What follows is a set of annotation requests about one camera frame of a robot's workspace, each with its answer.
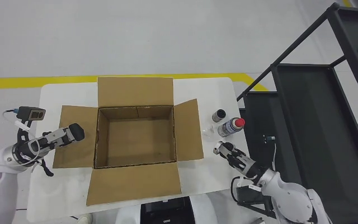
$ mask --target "open cardboard box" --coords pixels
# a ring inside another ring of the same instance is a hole
[[[196,99],[173,105],[172,78],[98,78],[98,108],[63,106],[60,127],[85,139],[57,148],[53,168],[92,167],[86,205],[181,193],[177,161],[202,152]]]

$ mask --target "black camera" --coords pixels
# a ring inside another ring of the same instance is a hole
[[[18,112],[16,117],[24,120],[24,121],[31,121],[31,120],[43,120],[45,117],[46,110],[41,108],[33,108],[30,106],[20,106],[18,108]]]

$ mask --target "spray can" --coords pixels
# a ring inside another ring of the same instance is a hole
[[[232,118],[228,122],[218,126],[218,134],[221,137],[227,137],[233,133],[241,131],[244,125],[245,125],[244,119]]]
[[[226,113],[223,109],[219,109],[217,110],[212,116],[211,118],[213,119],[214,122],[219,122],[222,119],[224,119],[226,117]]]

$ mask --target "yellow stripe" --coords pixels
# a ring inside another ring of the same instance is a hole
[[[352,7],[352,3],[351,3],[349,0],[343,0],[343,4],[344,4],[346,7]]]
[[[245,73],[219,74],[146,74],[146,75],[110,75],[120,77],[173,77],[173,78],[220,78],[228,77],[233,82],[244,82],[250,85],[254,79]],[[98,76],[59,76],[59,77],[28,77],[28,78],[0,78],[0,88],[35,88],[51,83],[97,82]],[[268,91],[263,85],[257,84],[256,91]]]

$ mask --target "gray floor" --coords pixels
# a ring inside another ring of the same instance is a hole
[[[0,78],[228,72],[255,78],[332,2],[0,0]],[[284,62],[330,63],[341,55],[326,22]],[[358,84],[347,63],[336,70],[357,117]],[[271,76],[261,83],[275,90]],[[246,86],[234,83],[236,94]],[[1,111],[38,106],[40,88],[0,89],[0,95]],[[14,144],[15,126],[1,119],[0,127],[0,147]],[[29,178],[29,171],[18,176],[17,208],[27,207]],[[228,191],[209,197],[219,223],[260,217],[237,207]],[[98,212],[95,221],[113,223],[115,214]],[[42,223],[75,222],[66,217]],[[18,211],[13,223],[28,223],[26,211]]]

